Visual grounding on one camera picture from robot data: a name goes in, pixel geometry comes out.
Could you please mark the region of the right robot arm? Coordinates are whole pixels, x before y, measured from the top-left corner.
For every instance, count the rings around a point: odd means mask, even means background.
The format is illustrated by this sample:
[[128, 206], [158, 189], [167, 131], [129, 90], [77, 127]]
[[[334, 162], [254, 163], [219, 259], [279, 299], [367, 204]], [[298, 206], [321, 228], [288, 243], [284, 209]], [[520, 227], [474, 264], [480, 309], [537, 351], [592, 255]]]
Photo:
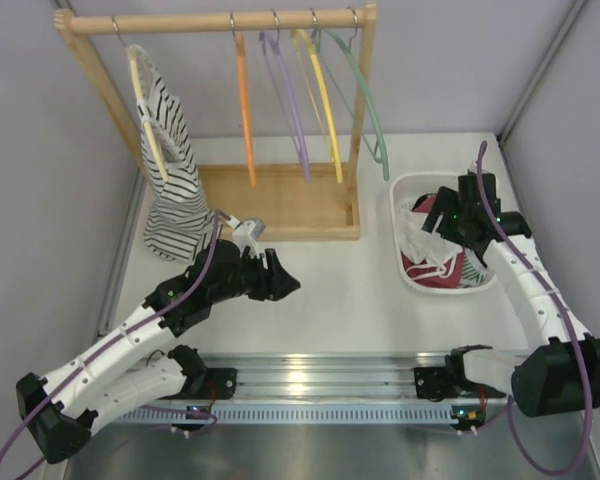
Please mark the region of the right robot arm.
[[458, 396], [482, 385], [513, 397], [540, 417], [600, 407], [600, 338], [568, 311], [537, 253], [521, 213], [504, 212], [491, 173], [467, 173], [442, 186], [424, 231], [469, 249], [503, 288], [531, 348], [524, 359], [486, 345], [457, 347], [445, 358]]

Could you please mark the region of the orange plastic hanger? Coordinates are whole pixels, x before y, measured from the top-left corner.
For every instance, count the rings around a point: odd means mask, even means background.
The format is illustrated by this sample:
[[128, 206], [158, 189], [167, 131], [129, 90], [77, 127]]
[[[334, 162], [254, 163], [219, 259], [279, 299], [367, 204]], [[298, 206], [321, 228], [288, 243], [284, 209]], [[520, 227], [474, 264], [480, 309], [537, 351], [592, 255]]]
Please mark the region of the orange plastic hanger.
[[250, 184], [255, 187], [257, 185], [256, 165], [253, 146], [252, 132], [252, 111], [249, 94], [249, 79], [247, 70], [247, 58], [244, 35], [237, 33], [235, 35], [236, 45], [236, 68], [237, 79], [240, 96], [243, 139], [246, 152], [246, 165]]

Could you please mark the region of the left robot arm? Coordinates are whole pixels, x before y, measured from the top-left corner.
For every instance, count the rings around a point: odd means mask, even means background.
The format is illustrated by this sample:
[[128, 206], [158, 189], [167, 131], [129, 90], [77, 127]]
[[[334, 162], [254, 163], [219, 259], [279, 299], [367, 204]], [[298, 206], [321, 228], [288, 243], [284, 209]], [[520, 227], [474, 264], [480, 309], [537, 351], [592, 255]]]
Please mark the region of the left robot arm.
[[154, 400], [197, 396], [207, 367], [177, 339], [218, 303], [240, 297], [276, 302], [300, 287], [272, 248], [261, 256], [227, 240], [206, 248], [88, 350], [17, 382], [19, 414], [43, 458], [50, 464], [69, 459], [109, 423]]

